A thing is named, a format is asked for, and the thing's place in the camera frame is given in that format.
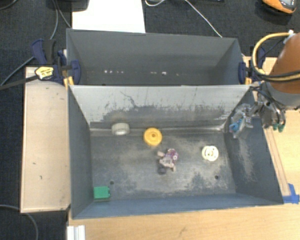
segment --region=green block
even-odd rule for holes
[[[93,188],[94,199],[106,199],[110,197],[109,187],[107,186],[95,186]]]

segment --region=blue tape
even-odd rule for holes
[[[293,184],[288,183],[291,195],[283,196],[283,202],[285,204],[299,204],[300,203],[300,195],[296,194],[295,187]]]

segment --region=wooden table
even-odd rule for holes
[[[267,59],[265,68],[271,69],[275,61]],[[57,91],[58,95],[54,94],[54,99],[60,99],[62,90],[57,88]],[[300,194],[300,112],[288,111],[286,118],[286,127],[282,133],[272,133],[271,130],[274,136],[271,142],[276,143],[287,181]],[[36,122],[34,118],[28,118],[27,127],[30,129],[31,120],[33,124]],[[33,131],[39,132],[40,124],[36,125]],[[65,129],[54,127],[54,131],[55,135],[59,135]],[[66,209],[70,202],[67,151],[59,150],[57,157],[47,152],[45,157],[33,164],[31,159],[36,156],[29,148],[23,153],[21,210],[36,212]],[[32,148],[42,152],[40,144]],[[69,215],[68,224],[85,225],[87,240],[294,240],[300,239],[300,204],[83,220],[72,220]]]

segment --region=beige panel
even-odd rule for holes
[[[27,68],[27,77],[34,68]],[[66,89],[50,81],[25,85],[21,212],[65,210],[70,204]]]

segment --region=gray bin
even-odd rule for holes
[[[162,45],[168,43],[169,47],[158,47],[157,56],[163,51],[181,54],[173,46],[177,38],[183,40],[183,53],[192,54],[194,61],[193,64],[191,59],[184,64],[172,61],[170,66],[165,65],[166,75],[158,75],[164,61],[151,62],[150,56],[133,53],[137,53],[135,47],[143,47],[136,39],[152,34],[79,30],[67,34],[68,59],[79,59],[83,75],[82,85],[70,86],[68,90],[74,219],[283,204],[260,119],[254,118],[254,127],[244,129],[237,139],[228,131],[236,106],[254,102],[246,86],[230,85],[237,83],[238,61],[234,57],[238,54],[240,57],[238,41],[161,35],[166,39]],[[118,38],[124,40],[127,50],[119,49],[121,42],[112,44],[115,54],[112,57],[110,46],[104,42]],[[158,42],[160,38],[149,38],[154,39]],[[200,42],[193,49],[191,44],[198,39]],[[150,45],[153,53],[156,42]],[[204,59],[200,59],[197,46]],[[98,55],[92,52],[93,47]],[[205,64],[206,58],[211,61]],[[121,75],[114,70],[119,66],[118,61],[124,67]],[[130,134],[112,135],[111,127],[115,123],[128,123]],[[150,127],[160,129],[163,135],[162,143],[155,148],[143,141],[143,133]],[[216,161],[203,159],[204,146],[218,148]],[[179,153],[176,172],[168,170],[165,175],[159,175],[157,151],[168,148]],[[93,188],[99,186],[109,187],[109,199],[94,200]]]

